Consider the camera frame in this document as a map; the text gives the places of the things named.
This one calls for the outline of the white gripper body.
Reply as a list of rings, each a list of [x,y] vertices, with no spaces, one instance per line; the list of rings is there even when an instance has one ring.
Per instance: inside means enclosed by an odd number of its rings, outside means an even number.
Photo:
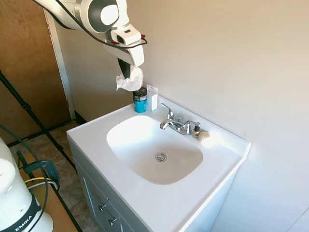
[[[144,63],[144,52],[142,45],[134,48],[116,48],[104,45],[104,48],[110,54],[135,67],[138,67]]]

